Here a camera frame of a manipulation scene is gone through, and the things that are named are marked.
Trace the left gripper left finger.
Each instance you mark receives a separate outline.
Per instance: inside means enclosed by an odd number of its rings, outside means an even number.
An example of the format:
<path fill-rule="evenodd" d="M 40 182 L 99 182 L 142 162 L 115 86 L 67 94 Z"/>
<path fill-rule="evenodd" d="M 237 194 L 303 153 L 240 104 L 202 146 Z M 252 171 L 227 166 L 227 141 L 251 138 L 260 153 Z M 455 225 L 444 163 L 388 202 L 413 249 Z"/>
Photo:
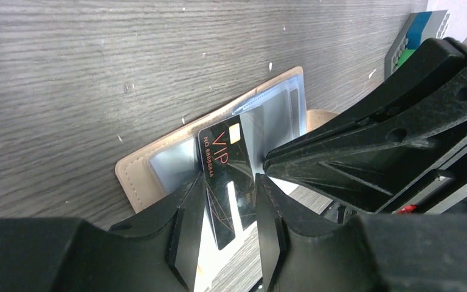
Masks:
<path fill-rule="evenodd" d="M 193 291 L 202 173 L 104 231 L 81 218 L 0 218 L 0 291 Z"/>

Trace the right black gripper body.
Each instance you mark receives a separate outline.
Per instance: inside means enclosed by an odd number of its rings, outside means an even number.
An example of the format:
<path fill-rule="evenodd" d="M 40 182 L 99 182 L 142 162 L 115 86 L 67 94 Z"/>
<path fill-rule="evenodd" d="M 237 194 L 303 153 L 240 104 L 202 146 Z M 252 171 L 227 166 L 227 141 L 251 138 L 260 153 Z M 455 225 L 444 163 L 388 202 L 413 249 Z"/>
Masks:
<path fill-rule="evenodd" d="M 394 118 L 394 211 L 445 213 L 467 197 L 467 45 L 429 39 L 398 74 L 422 79 Z"/>

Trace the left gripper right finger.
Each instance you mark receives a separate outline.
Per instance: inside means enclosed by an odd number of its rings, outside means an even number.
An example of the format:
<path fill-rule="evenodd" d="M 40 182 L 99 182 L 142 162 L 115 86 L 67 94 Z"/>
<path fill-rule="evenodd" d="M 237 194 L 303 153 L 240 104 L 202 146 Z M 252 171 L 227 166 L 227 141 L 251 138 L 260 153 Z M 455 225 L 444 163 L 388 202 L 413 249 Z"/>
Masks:
<path fill-rule="evenodd" d="M 337 224 L 255 177 L 266 291 L 467 291 L 467 214 Z"/>

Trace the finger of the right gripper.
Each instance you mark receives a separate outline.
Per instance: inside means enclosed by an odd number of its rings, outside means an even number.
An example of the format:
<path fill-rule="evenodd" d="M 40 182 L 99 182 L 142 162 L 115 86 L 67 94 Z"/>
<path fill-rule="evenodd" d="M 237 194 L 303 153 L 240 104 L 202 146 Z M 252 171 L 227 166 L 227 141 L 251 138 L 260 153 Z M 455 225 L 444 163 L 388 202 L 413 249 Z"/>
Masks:
<path fill-rule="evenodd" d="M 394 118 L 422 79 L 403 77 L 398 70 L 324 125 L 271 150 L 263 164 L 265 173 L 358 212 L 395 212 L 401 185 L 396 181 Z"/>

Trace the black VIP credit card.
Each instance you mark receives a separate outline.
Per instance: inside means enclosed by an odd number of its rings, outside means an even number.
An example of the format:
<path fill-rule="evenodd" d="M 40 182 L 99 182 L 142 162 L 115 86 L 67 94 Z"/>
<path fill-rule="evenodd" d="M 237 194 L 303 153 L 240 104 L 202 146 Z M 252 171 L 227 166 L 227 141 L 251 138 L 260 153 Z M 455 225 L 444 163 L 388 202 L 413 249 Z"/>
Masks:
<path fill-rule="evenodd" d="M 240 117 L 201 130 L 198 145 L 209 221 L 222 250 L 256 221 L 254 175 Z"/>

